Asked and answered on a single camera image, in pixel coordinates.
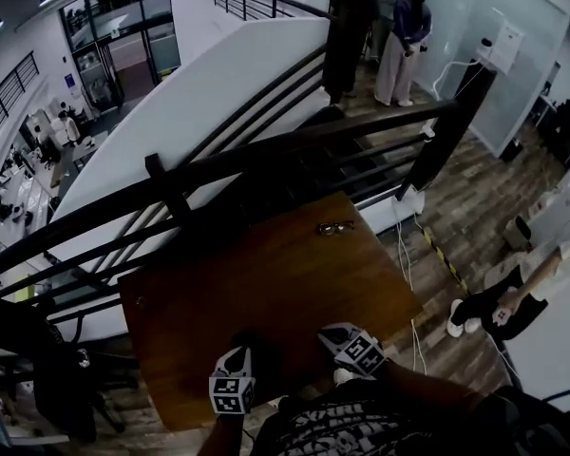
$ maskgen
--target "wooden table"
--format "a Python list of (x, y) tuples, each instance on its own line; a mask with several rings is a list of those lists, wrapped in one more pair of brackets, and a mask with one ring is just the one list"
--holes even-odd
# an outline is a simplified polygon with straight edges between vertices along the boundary
[[(345, 220), (354, 231), (316, 232), (320, 223)], [(331, 373), (320, 328), (349, 321), (385, 340), (421, 311), (343, 194), (261, 223), (210, 255), (146, 267), (120, 284), (142, 376), (170, 430), (214, 420), (208, 377), (237, 334), (260, 337), (280, 360), (257, 381), (256, 401), (265, 402)]]

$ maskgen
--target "railing post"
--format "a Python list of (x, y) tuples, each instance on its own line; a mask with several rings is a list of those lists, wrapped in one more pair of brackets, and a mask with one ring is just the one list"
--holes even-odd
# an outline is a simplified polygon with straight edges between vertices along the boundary
[(4, 111), (4, 114), (8, 117), (9, 112), (7, 111), (7, 108), (4, 106), (4, 104), (2, 103), (2, 100), (0, 99), (0, 106), (2, 106), (2, 110)]
[(171, 216), (178, 222), (180, 227), (183, 228), (190, 215), (190, 205), (183, 197), (181, 191), (166, 188), (161, 184), (161, 179), (165, 171), (159, 154), (152, 154), (145, 158), (145, 170), (150, 175), (150, 178), (156, 179), (159, 182), (158, 187), (162, 191), (163, 200), (167, 205), (169, 213), (171, 213)]
[(24, 92), (26, 91), (26, 87), (23, 86), (23, 82), (21, 81), (21, 78), (19, 77), (19, 73), (17, 72), (17, 68), (15, 68), (15, 76), (17, 77), (17, 81), (19, 82), (19, 86), (21, 87), (21, 89), (24, 90)]
[(38, 65), (36, 65), (36, 60), (34, 59), (34, 51), (32, 51), (29, 54), (29, 57), (31, 58), (31, 61), (34, 63), (34, 68), (36, 69), (36, 74), (40, 74), (40, 71), (38, 70)]
[(422, 148), (397, 191), (397, 200), (403, 198), (411, 185), (421, 191), (437, 177), (473, 122), (495, 78), (496, 72), (483, 65), (470, 66), (466, 70), (456, 92), (459, 109), (435, 122), (432, 127), (435, 136)]

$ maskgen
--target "eyeglasses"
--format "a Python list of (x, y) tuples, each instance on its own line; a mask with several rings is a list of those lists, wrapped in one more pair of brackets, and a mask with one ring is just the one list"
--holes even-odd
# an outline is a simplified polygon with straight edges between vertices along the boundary
[(354, 230), (354, 221), (340, 221), (339, 223), (321, 223), (316, 227), (319, 235), (330, 237), (336, 233)]

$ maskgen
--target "glove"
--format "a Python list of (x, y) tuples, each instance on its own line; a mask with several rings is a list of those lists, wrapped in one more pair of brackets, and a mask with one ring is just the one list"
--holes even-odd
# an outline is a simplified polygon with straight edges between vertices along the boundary
[(386, 359), (380, 342), (351, 323), (326, 326), (318, 337), (336, 365), (359, 375), (370, 376)]
[(243, 415), (249, 411), (254, 400), (251, 350), (234, 348), (216, 363), (209, 377), (209, 396), (216, 414)]

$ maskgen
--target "sign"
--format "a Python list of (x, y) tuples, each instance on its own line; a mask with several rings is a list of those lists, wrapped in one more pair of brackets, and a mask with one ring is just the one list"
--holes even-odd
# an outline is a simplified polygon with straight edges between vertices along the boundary
[(74, 77), (71, 74), (66, 76), (66, 85), (67, 87), (75, 87), (76, 83), (74, 83)]

